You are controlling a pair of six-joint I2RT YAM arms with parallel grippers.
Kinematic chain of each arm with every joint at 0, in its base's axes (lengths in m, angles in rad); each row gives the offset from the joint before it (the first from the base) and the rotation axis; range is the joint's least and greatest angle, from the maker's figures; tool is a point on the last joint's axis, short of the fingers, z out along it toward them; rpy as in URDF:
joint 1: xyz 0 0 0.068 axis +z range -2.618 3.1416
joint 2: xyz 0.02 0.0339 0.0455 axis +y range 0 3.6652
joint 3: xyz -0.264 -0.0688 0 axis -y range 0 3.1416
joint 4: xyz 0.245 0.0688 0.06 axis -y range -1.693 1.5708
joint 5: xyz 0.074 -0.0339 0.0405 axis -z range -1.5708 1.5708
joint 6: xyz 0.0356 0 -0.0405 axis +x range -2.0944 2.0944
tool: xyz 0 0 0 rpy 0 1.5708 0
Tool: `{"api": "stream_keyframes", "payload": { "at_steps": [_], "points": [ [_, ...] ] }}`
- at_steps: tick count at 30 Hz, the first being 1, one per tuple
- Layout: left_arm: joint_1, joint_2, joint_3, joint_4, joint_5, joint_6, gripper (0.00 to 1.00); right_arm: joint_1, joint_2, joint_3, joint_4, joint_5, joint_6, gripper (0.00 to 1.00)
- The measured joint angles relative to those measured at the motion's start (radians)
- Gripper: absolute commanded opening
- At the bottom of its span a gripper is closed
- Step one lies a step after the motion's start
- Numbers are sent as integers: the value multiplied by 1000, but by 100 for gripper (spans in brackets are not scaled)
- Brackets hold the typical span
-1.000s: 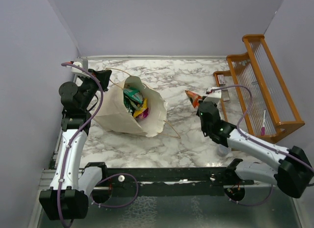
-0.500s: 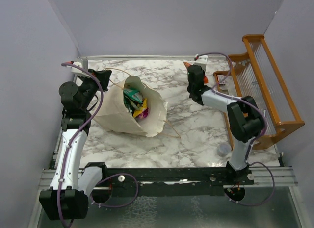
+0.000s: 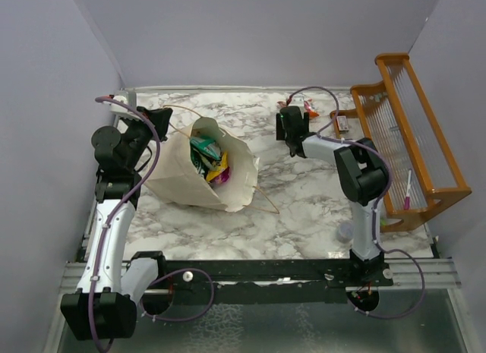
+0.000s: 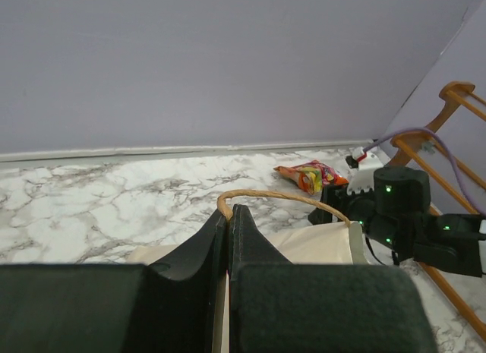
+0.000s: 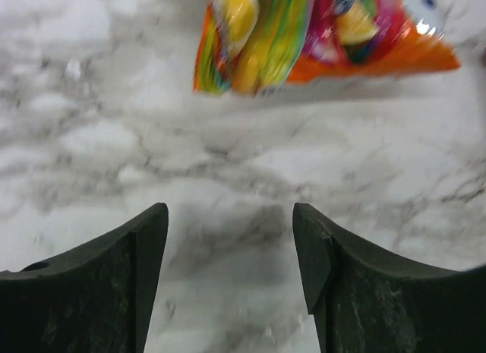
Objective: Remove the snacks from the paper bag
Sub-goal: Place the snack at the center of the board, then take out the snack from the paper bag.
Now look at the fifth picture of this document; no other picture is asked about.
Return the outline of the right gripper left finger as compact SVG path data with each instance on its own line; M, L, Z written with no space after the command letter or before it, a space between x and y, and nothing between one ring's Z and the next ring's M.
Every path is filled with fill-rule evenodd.
M20 272L1 273L3 352L142 352L168 234L156 203Z

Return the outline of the orange colourful candy bag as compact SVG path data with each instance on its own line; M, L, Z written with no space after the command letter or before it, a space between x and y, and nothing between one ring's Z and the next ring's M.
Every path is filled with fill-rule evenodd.
M193 88L255 94L459 66L435 0L208 0Z

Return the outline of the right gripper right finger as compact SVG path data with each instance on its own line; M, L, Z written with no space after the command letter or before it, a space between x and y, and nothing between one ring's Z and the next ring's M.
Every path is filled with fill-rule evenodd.
M452 271L399 256L309 204L292 230L323 352L483 352L485 268Z

